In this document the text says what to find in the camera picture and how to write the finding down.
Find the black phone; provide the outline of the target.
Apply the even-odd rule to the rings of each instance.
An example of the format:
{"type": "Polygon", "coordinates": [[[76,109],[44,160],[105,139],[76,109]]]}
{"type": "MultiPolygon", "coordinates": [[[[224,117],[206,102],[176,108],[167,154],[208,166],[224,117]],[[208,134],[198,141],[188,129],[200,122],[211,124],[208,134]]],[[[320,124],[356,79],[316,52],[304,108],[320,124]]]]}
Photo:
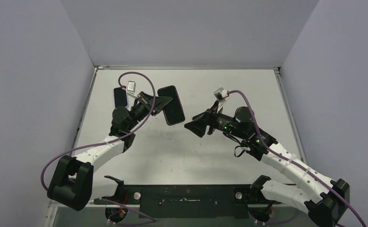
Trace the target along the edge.
{"type": "Polygon", "coordinates": [[[128,107],[128,96],[122,87],[113,89],[114,105],[117,107],[128,107]]]}

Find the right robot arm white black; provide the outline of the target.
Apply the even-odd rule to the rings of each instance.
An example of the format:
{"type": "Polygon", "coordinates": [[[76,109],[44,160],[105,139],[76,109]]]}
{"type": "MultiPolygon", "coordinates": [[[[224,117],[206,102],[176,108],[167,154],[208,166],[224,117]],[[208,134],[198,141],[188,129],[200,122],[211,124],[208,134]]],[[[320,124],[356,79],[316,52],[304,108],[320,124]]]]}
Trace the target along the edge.
{"type": "Polygon", "coordinates": [[[233,117],[219,112],[217,107],[209,108],[194,116],[184,127],[200,138],[219,130],[230,139],[241,139],[240,147],[246,153],[295,184],[289,186],[262,175],[251,185],[253,201],[262,203],[267,199],[284,203],[306,213],[319,227],[336,226],[347,210],[349,184],[342,179],[334,181],[319,175],[263,130],[259,138],[246,106],[237,108],[233,117]]]}

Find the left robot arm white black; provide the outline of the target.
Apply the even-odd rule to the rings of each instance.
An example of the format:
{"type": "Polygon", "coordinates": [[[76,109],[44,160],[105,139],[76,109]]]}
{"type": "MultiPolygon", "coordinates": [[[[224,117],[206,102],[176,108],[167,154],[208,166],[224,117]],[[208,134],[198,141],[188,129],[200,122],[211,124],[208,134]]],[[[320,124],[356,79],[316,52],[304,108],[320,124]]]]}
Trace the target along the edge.
{"type": "Polygon", "coordinates": [[[123,180],[112,176],[94,179],[94,173],[112,158],[127,151],[134,139],[133,129],[149,116],[155,116],[174,101],[170,96],[140,92],[128,109],[117,106],[112,112],[111,130],[103,142],[78,155],[63,155],[47,189],[47,197],[74,210],[82,210],[90,200],[106,197],[117,204],[124,199],[123,180]]]}

